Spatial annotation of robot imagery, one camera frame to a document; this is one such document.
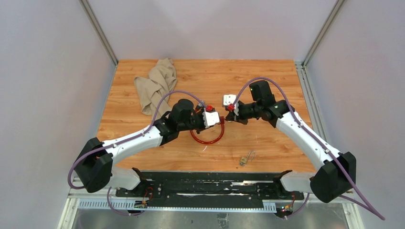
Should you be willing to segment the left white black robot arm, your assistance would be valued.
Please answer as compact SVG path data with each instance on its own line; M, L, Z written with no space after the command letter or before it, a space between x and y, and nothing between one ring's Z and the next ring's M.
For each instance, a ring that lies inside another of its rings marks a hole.
M146 184L140 174L134 169L119 168L117 163L146 149L167 144L181 131L207 129L208 120L206 108L196 111L190 100L180 99L172 110L140 131L103 142L96 137L88 140L74 163L74 171L88 193L117 187L141 197L146 192Z

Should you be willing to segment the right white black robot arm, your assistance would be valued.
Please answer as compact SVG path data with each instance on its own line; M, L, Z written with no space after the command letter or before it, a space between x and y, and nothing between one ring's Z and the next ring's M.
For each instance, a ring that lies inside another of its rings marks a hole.
M274 178L273 193L284 199L293 191L314 194L320 201L329 203L352 189L356 180L356 158L350 153L341 153L320 138L295 112L287 99L277 101L268 81L258 77L250 81L253 102L245 104L240 95L225 94L223 107L228 111L226 120L246 125L250 119L269 122L289 137L307 156L316 173L284 171Z

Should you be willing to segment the red cable lock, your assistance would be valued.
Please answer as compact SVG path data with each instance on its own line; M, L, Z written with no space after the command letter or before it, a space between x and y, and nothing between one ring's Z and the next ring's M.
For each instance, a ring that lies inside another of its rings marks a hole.
M190 131L191 137L198 143L203 145L212 145L217 143L222 139L225 133L224 124L216 125L215 127L209 128L200 132Z

